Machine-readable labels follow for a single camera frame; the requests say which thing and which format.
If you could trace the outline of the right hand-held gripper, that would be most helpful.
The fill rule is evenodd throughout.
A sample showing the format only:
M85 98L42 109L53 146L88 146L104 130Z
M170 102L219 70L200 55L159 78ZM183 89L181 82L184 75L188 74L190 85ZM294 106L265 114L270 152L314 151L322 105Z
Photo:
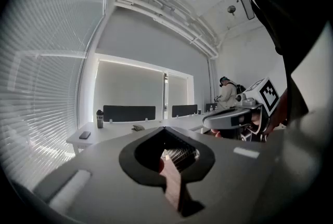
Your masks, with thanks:
M278 92L272 81L266 77L237 95L237 108L209 114L202 122L208 129L236 129L245 126L241 133L242 140L266 142L267 136L263 133L266 132L279 101ZM251 122L252 115L259 117L259 124Z

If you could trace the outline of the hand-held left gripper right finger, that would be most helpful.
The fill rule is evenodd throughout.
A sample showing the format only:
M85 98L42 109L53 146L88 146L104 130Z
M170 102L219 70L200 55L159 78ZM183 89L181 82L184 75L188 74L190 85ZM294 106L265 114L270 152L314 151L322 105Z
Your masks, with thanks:
M181 145L192 146L197 160L181 174L182 211L166 224L254 224L278 217L296 198L287 160L289 129L274 131L266 143L214 138L165 129Z

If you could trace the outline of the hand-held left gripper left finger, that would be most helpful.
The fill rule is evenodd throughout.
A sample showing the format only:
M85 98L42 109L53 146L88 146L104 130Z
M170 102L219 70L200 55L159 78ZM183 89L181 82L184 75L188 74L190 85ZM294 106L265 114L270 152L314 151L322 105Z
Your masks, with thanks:
M167 200L158 173L164 127L102 141L46 176L34 194L85 224L172 224L182 214Z

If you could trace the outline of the person's right hand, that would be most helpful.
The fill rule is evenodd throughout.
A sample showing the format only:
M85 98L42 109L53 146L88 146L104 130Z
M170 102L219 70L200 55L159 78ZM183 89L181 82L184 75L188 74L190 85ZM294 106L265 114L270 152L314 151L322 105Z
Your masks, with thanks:
M262 122L261 112L259 110L256 110L256 111L252 111L251 114L252 114L252 116L251 116L251 126L260 128L261 127L261 122Z

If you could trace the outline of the narrow white roller shade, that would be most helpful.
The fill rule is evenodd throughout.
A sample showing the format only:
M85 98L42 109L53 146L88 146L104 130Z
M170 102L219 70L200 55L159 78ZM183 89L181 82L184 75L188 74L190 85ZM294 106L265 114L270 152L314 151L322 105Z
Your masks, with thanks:
M168 118L171 118L173 106L188 104L187 79L169 74L168 89Z

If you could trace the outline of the black tumbler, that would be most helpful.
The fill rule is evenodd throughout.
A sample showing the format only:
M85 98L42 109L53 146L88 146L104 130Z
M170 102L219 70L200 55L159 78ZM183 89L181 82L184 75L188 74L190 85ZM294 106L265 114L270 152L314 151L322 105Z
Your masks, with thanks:
M97 110L96 112L96 122L97 122L97 128L103 128L104 127L104 113L102 110Z

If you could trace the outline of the long black desk divider panel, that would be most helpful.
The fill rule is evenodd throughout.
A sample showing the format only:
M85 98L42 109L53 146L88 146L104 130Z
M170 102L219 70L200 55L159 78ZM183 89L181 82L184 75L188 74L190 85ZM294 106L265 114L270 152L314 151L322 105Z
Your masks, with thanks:
M155 106L103 106L104 122L137 122L155 120Z

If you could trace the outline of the white ceiling pipes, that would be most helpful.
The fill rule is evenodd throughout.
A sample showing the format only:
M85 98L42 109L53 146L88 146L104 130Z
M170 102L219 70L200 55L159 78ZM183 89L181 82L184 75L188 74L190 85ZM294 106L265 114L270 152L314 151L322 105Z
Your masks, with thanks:
M217 48L210 44L203 37L203 34L200 34L196 30L190 28L185 22L177 20L174 16L163 11L161 8L143 0L115 0L114 5L152 18L154 21L187 39L191 44L194 44L211 59L215 59L219 56Z

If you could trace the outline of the person's black shirt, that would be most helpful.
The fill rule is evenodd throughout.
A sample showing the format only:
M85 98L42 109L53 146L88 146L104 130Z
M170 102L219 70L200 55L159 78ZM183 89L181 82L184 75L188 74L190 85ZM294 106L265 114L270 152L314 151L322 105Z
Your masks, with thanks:
M309 111L291 74L312 49L326 22L333 21L332 4L333 0L254 0L252 4L284 60L289 121Z

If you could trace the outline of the white window blinds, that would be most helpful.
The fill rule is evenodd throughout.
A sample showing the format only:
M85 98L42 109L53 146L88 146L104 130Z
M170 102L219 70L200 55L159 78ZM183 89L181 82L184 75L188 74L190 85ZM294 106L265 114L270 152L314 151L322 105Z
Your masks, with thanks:
M0 17L0 166L29 190L72 158L78 92L106 0L10 0Z

